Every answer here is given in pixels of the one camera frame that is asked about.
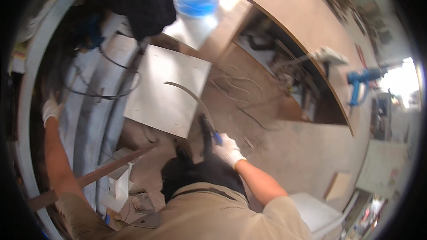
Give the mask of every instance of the dusty floor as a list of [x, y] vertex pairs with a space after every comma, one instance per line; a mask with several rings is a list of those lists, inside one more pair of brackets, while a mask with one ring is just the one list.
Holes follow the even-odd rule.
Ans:
[[[366, 44], [355, 26], [356, 24], [352, 22], [345, 25], [356, 43]], [[374, 63], [371, 61], [369, 49], [366, 53], [367, 64]], [[274, 124], [269, 124], [269, 128], [278, 128], [278, 130], [264, 130], [236, 109], [232, 101], [209, 81], [206, 83], [201, 99], [208, 107], [217, 130], [226, 132], [235, 139], [248, 161], [273, 176], [288, 193], [307, 192], [322, 199], [333, 174], [337, 171], [351, 174], [351, 183], [355, 183], [369, 140], [371, 100], [367, 99], [361, 106], [363, 110], [358, 131], [355, 137], [352, 137], [346, 126], [291, 121], [276, 121]], [[259, 111], [261, 116], [269, 115], [266, 111], [262, 112], [262, 109]], [[160, 169], [166, 161], [175, 157], [173, 143], [170, 142], [173, 137], [132, 120], [126, 120], [121, 143], [136, 149], [148, 143], [147, 137], [153, 140], [155, 136], [159, 136], [164, 144], [158, 147], [156, 152], [136, 163], [132, 170], [131, 181], [135, 183], [132, 189], [144, 188], [148, 191], [158, 210], [164, 206], [163, 195], [160, 193]], [[194, 161], [200, 161], [202, 139], [196, 119], [191, 127], [188, 142], [190, 142]], [[343, 198], [328, 204], [340, 211], [343, 210], [353, 190], [352, 186], [349, 187]], [[249, 198], [252, 207], [259, 210], [256, 200], [250, 196]], [[122, 215], [127, 216], [128, 211], [129, 205], [126, 204]], [[131, 222], [136, 217], [135, 214], [130, 213], [127, 222]]]

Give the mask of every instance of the hand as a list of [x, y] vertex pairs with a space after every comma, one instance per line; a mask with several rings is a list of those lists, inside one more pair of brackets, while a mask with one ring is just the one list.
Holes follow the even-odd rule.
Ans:
[[215, 145], [213, 152], [217, 154], [223, 161], [233, 167], [239, 160], [246, 160], [240, 153], [240, 148], [236, 145], [236, 141], [229, 138], [227, 134], [220, 134], [222, 139], [222, 146]]
[[53, 96], [53, 94], [50, 94], [49, 99], [44, 103], [43, 109], [42, 109], [44, 127], [46, 127], [46, 121], [50, 117], [54, 117], [56, 118], [56, 120], [59, 120], [59, 116], [61, 115], [63, 106], [64, 106], [63, 104], [58, 105], [58, 103], [56, 103], [56, 99]]

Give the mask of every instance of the person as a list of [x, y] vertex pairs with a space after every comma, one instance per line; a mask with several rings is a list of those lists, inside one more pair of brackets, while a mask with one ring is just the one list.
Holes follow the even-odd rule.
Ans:
[[[221, 146], [213, 146], [202, 122], [204, 161], [193, 163], [185, 150], [177, 147], [177, 157], [161, 171], [166, 206], [159, 211], [160, 226], [152, 229], [130, 224], [113, 230], [88, 204], [73, 175], [58, 133], [60, 112], [61, 106], [51, 96], [43, 106], [46, 170], [58, 197], [57, 207], [74, 239], [312, 239], [280, 184], [249, 163], [236, 141], [226, 134], [220, 135]], [[249, 208], [240, 176], [264, 205], [262, 213]]]

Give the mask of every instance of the beige work shirt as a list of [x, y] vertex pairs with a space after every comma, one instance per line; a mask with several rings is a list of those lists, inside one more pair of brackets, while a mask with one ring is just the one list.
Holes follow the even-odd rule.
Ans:
[[194, 183], [175, 195], [199, 188], [215, 188], [227, 196], [210, 191], [178, 195], [160, 210], [157, 229], [128, 225], [116, 232], [87, 202], [70, 193], [59, 197], [59, 206], [78, 240], [312, 239], [294, 201], [287, 196], [271, 200], [262, 213], [256, 213], [248, 208], [242, 194], [220, 185]]

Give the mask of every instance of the blue spray gun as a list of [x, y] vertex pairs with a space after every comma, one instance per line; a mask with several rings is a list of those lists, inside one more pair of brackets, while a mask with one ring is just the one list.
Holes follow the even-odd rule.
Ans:
[[[351, 95], [350, 107], [358, 106], [363, 104], [369, 92], [369, 81], [374, 81], [381, 77], [384, 77], [384, 74], [387, 72], [386, 69], [381, 68], [366, 68], [361, 72], [349, 72], [347, 73], [347, 82], [353, 86], [353, 93]], [[363, 98], [360, 102], [357, 101], [359, 98], [359, 87], [360, 83], [365, 84], [365, 93], [363, 94]]]

